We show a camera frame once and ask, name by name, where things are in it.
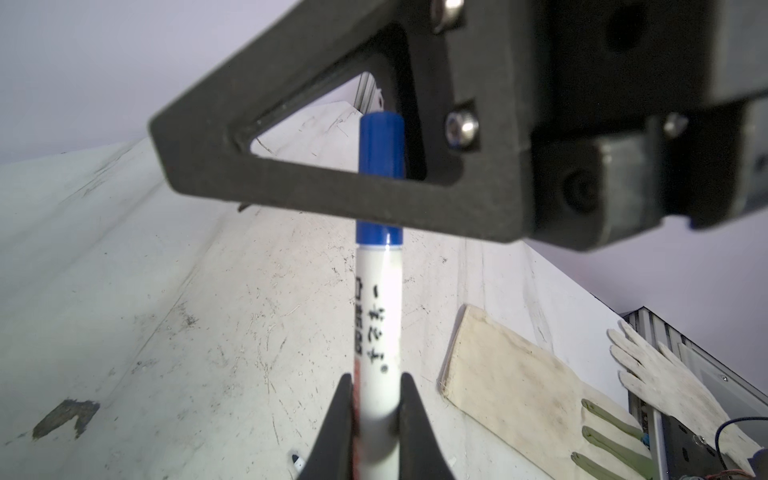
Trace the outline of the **blue pen cap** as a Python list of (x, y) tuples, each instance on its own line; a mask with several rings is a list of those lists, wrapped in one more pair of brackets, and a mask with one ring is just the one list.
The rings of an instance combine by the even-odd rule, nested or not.
[[(397, 113), (377, 111), (360, 119), (358, 172), (391, 179), (405, 178), (405, 123)], [(356, 222), (356, 243), (401, 248), (401, 227)]]

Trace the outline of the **white marker pen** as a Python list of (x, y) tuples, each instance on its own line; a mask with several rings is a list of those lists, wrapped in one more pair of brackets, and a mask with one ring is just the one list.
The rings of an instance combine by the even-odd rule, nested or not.
[(355, 479), (397, 479), (401, 397), (402, 249), (360, 245), (354, 283)]

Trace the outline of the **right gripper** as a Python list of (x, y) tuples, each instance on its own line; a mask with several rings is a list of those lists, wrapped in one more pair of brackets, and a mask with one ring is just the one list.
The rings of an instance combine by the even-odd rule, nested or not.
[(575, 251), (767, 205), (763, 1), (520, 1), (521, 236)]

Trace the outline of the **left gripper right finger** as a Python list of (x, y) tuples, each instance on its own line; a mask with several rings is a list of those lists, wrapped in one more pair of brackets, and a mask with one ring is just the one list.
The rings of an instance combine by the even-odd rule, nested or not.
[(401, 480), (454, 479), (439, 448), (416, 383), (409, 373), (401, 375), (398, 433)]

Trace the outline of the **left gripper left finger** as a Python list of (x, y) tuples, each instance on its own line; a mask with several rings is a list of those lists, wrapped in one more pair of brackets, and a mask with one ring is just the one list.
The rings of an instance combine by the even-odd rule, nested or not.
[(353, 478), (353, 379), (341, 376), (299, 480)]

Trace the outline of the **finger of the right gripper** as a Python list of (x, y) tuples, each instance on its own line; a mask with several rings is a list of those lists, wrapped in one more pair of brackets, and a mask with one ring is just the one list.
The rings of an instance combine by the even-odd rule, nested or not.
[[(534, 5), (303, 1), (149, 124), (179, 193), (497, 242), (534, 229)], [(405, 122), (406, 174), (359, 173), (362, 74)]]

